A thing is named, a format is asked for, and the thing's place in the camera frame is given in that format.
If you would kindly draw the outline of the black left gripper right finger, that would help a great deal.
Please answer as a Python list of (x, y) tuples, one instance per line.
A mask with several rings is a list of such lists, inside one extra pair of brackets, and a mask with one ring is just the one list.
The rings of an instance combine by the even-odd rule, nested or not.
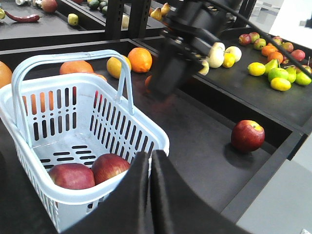
[(162, 150), (152, 152), (151, 208), (156, 234), (245, 234), (205, 203)]

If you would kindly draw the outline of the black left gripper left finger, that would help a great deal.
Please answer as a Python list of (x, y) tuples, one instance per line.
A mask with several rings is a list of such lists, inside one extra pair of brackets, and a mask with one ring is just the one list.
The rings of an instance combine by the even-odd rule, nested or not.
[(84, 219), (64, 234), (144, 234), (149, 156), (137, 152), (117, 187)]

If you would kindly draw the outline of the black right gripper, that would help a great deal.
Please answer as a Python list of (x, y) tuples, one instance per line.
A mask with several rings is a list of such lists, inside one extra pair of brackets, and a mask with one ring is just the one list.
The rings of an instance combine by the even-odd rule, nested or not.
[(202, 61), (184, 43), (165, 38), (148, 89), (154, 97), (166, 98), (202, 68)]

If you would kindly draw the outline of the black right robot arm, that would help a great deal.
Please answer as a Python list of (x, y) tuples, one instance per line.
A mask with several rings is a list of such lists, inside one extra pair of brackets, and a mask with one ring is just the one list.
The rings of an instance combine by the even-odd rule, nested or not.
[(239, 0), (185, 0), (164, 20), (163, 42), (147, 89), (165, 99), (203, 69), (206, 58), (225, 27), (227, 14), (236, 13)]

